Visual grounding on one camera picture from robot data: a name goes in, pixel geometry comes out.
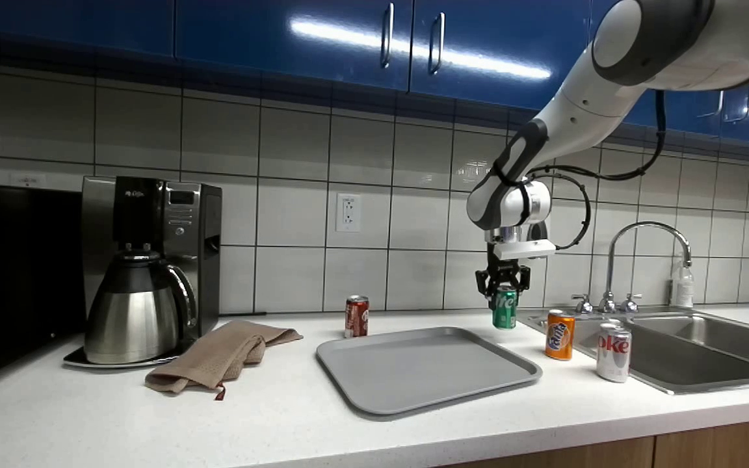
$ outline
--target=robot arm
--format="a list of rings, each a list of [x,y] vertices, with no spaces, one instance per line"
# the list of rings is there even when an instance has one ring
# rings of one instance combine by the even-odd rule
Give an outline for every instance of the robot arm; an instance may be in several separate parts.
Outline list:
[[[712,0],[622,0],[604,18],[595,41],[577,58],[555,100],[524,125],[469,196],[469,218],[483,230],[487,270],[478,292],[530,283],[528,260],[550,259],[550,188],[528,170],[609,139],[648,83],[703,35]]]

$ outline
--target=white countertop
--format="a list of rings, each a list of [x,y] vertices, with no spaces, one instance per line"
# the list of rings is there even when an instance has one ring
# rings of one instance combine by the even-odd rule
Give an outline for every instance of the white countertop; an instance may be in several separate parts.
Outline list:
[[[710,311],[749,324],[749,307]],[[373,314],[373,334],[452,326],[543,370],[538,385],[392,422],[353,415],[314,363],[339,339],[339,314],[258,318],[304,342],[270,350],[228,382],[227,400],[143,389],[149,370],[62,368],[82,343],[0,374],[0,467],[443,467],[555,447],[749,422],[749,389],[665,396],[643,382],[611,385],[593,363],[543,357],[543,335],[495,331],[487,312]]]

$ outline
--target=faucet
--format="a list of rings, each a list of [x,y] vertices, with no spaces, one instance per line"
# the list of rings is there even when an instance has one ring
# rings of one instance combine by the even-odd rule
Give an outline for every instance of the faucet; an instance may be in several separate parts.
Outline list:
[[[619,231],[613,235],[613,239],[611,239],[611,247],[609,247],[606,292],[604,292],[604,299],[602,299],[602,311],[604,311],[604,312],[617,312],[617,305],[613,305],[613,298],[611,298],[611,282],[613,282],[613,247],[617,247],[617,243],[619,243],[622,235],[626,235],[626,231],[632,231],[632,230],[638,230],[638,227],[658,227],[658,230],[673,235],[673,236],[681,243],[681,247],[685,247],[685,268],[691,266],[691,251],[689,251],[689,243],[686,243],[686,236],[685,236],[680,230],[673,230],[673,227],[668,227],[668,223],[661,223],[661,222],[634,222],[634,223],[619,230]]]

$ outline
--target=orange soda can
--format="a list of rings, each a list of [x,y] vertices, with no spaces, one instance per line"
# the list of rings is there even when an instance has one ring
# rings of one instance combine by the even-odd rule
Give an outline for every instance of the orange soda can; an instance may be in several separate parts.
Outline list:
[[[550,359],[573,359],[574,352],[577,320],[563,311],[550,311],[550,334],[546,334],[546,357]]]

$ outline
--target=white tile wall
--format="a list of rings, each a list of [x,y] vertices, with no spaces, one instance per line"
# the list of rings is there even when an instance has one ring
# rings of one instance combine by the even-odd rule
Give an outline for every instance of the white tile wall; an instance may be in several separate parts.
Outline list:
[[[483,235],[465,196],[507,131],[196,90],[0,70],[0,186],[78,190],[82,177],[143,175],[225,188],[225,312],[483,311]],[[650,148],[606,143],[559,158],[626,171]],[[613,235],[673,223],[695,252],[698,303],[749,303],[749,162],[665,151],[634,182],[580,181],[595,201],[583,244],[530,266],[521,307],[602,299]],[[552,235],[583,222],[580,194],[555,182]],[[340,231],[339,196],[360,196],[362,230]],[[625,235],[611,295],[665,303],[681,260],[658,230]]]

